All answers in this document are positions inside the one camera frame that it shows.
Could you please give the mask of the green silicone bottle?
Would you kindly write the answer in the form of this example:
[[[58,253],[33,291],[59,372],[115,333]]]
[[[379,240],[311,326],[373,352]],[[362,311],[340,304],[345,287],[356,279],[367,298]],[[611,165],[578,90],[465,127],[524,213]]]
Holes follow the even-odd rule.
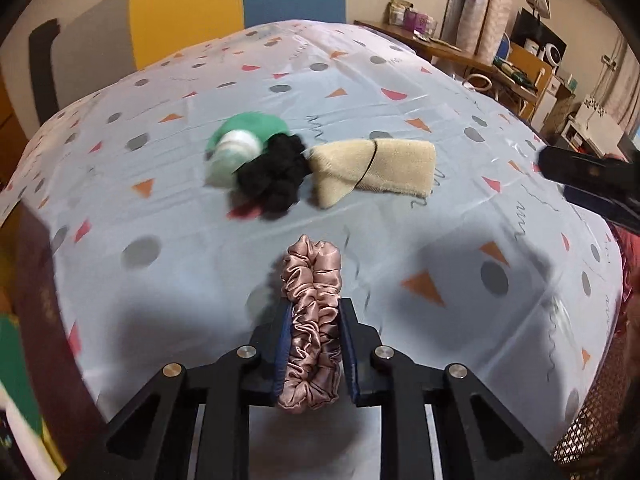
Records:
[[[235,171],[264,151],[278,133],[289,134],[277,116],[245,112],[227,119],[209,138],[205,148],[205,183],[213,188],[233,188]]]

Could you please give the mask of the black rolled mat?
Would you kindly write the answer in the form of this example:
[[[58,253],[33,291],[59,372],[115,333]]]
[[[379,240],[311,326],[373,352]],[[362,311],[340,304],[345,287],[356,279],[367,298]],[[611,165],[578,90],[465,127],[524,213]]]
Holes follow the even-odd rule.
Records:
[[[54,18],[36,27],[28,37],[30,81],[40,126],[60,109],[52,70],[52,44],[60,31],[60,22]]]

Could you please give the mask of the floral curtain right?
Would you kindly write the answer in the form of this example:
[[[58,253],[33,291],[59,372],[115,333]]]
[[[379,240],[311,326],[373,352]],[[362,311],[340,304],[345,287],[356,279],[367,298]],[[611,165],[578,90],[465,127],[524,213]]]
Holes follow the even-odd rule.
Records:
[[[491,65],[513,0],[448,0],[440,38]]]

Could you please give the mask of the gold tray box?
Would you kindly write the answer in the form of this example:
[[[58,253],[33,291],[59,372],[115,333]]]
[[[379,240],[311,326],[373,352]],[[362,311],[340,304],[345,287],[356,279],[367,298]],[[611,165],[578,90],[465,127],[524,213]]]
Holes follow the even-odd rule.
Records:
[[[62,321],[48,228],[19,203],[1,227],[1,290],[17,315],[27,375],[54,456],[67,466],[105,426]]]

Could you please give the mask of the black scrunchie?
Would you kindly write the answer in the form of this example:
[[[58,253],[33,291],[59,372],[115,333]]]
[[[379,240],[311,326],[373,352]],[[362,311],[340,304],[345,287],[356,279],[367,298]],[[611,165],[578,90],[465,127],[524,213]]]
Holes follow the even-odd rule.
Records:
[[[280,217],[299,201],[299,189],[311,168],[297,134],[270,136],[262,154],[235,171],[240,193],[268,217]]]

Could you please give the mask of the grey yellow blue headboard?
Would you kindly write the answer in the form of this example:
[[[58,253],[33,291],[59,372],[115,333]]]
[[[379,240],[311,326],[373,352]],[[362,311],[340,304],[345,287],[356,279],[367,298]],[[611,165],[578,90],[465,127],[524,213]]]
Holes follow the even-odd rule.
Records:
[[[102,0],[51,46],[59,108],[187,47],[261,24],[343,23],[346,0]]]

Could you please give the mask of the beige cloth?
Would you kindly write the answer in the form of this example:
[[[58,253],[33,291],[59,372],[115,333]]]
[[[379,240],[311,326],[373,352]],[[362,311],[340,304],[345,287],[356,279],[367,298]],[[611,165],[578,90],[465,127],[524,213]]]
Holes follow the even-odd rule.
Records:
[[[436,148],[419,140],[347,140],[312,148],[308,162],[317,203],[328,209],[355,190],[429,196]]]

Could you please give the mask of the pink satin scrunchie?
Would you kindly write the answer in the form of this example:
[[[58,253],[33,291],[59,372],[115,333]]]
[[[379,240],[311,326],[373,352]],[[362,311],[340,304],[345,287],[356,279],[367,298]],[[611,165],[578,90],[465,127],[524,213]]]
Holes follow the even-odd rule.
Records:
[[[282,295],[292,304],[292,321],[291,349],[278,399],[282,410],[295,414],[318,410],[338,398],[341,267],[337,247],[306,235],[283,258]]]

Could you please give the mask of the wooden chair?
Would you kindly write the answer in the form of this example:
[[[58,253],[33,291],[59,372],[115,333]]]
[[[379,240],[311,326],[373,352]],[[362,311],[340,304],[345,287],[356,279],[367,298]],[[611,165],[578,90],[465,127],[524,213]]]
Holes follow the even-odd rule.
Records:
[[[543,58],[540,58],[511,41],[509,55],[506,57],[506,63],[513,68],[512,76],[520,75],[534,86],[529,89],[522,84],[524,89],[535,95],[535,99],[524,104],[520,116],[528,120],[535,129],[544,125],[553,110],[564,113],[575,99],[575,93],[558,75],[559,67],[553,61],[546,60],[548,52],[556,55],[558,49],[548,44],[548,49],[542,50]]]

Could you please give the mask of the yellow green scouring sponge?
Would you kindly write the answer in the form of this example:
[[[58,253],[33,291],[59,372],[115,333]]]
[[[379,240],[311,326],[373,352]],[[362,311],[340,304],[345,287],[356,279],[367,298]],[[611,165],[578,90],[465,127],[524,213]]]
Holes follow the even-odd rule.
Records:
[[[43,420],[32,390],[21,340],[13,315],[1,315],[1,411],[13,406],[37,439],[43,435]]]

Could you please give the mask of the packages on desk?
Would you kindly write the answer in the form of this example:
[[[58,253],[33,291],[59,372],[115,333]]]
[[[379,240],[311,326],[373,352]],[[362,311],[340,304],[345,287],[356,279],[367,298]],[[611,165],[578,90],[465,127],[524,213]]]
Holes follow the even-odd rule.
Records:
[[[406,0],[390,0],[387,3],[386,20],[390,25],[426,36],[433,35],[437,26],[437,21],[431,15],[417,11]]]

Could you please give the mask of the wooden side desk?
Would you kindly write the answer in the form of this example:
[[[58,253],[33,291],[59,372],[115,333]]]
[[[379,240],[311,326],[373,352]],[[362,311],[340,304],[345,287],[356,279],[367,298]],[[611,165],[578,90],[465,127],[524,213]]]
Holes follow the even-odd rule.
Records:
[[[491,90],[497,92],[497,100],[513,105],[519,118],[533,118],[538,92],[518,84],[511,74],[505,73],[494,63],[484,63],[475,54],[457,50],[434,39],[421,39],[400,26],[360,20],[354,21],[354,24],[400,41],[432,64],[450,62],[456,70],[462,70],[464,79],[480,79],[480,75],[483,75],[491,82]]]

